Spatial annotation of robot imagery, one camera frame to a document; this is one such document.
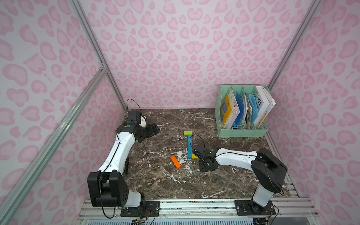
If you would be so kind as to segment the teal wooden block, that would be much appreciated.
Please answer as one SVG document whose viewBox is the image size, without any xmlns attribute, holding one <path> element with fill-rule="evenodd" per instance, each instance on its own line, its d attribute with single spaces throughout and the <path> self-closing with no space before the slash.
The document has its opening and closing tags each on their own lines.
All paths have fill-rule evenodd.
<svg viewBox="0 0 360 225">
<path fill-rule="evenodd" d="M 187 135 L 187 158 L 192 159 L 192 135 Z"/>
</svg>

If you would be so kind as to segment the orange wooden block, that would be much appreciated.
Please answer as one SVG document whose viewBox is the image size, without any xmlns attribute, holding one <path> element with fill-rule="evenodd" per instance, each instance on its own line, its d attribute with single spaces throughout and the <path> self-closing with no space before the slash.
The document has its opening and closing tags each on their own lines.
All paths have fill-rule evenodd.
<svg viewBox="0 0 360 225">
<path fill-rule="evenodd" d="M 178 159 L 176 158 L 176 156 L 171 156 L 170 159 L 171 159 L 171 161 L 173 162 L 173 164 L 175 165 L 175 167 L 176 167 L 177 169 L 180 169 L 180 168 L 181 168 L 182 165 L 180 164 L 180 162 L 178 161 Z"/>
</svg>

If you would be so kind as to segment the green wooden block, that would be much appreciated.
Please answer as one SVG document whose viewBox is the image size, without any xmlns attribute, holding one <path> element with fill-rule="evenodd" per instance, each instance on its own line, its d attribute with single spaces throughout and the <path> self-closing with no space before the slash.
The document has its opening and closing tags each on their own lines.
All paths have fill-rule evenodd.
<svg viewBox="0 0 360 225">
<path fill-rule="evenodd" d="M 192 131 L 184 131 L 183 134 L 184 136 L 189 136 L 192 135 Z"/>
</svg>

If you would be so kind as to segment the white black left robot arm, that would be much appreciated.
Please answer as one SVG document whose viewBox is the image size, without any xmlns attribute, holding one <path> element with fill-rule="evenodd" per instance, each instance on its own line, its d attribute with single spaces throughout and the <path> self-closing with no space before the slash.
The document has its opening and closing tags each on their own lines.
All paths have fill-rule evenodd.
<svg viewBox="0 0 360 225">
<path fill-rule="evenodd" d="M 97 172 L 89 173 L 87 184 L 93 207 L 128 207 L 144 209 L 143 194 L 130 191 L 123 173 L 126 171 L 128 154 L 135 142 L 159 133 L 158 126 L 145 127 L 123 124 L 116 130 L 116 139 L 108 157 Z"/>
</svg>

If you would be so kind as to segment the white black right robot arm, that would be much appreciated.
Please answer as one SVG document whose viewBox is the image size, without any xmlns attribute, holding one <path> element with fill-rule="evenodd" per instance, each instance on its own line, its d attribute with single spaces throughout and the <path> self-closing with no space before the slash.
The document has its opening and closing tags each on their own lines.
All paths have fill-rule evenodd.
<svg viewBox="0 0 360 225">
<path fill-rule="evenodd" d="M 226 148 L 208 149 L 199 145 L 193 149 L 199 158 L 201 172 L 211 172 L 219 166 L 234 166 L 249 170 L 258 179 L 259 185 L 246 206 L 247 212 L 260 215 L 271 208 L 271 198 L 282 192 L 288 171 L 287 166 L 265 148 L 258 151 L 240 152 Z"/>
</svg>

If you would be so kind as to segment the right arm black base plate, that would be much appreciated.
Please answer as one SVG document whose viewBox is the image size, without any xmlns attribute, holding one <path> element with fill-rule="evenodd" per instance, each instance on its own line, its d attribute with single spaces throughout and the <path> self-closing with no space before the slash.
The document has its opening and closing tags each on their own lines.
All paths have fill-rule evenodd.
<svg viewBox="0 0 360 225">
<path fill-rule="evenodd" d="M 238 216 L 275 216 L 276 211 L 272 201 L 269 200 L 266 206 L 261 206 L 251 200 L 235 200 L 235 209 Z"/>
</svg>

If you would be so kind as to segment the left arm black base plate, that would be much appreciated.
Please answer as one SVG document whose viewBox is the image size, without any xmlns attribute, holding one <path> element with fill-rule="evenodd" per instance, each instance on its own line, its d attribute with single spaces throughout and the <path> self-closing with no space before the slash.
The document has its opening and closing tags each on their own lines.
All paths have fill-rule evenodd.
<svg viewBox="0 0 360 225">
<path fill-rule="evenodd" d="M 145 201 L 138 207 L 123 207 L 121 217 L 158 217 L 160 201 Z"/>
</svg>

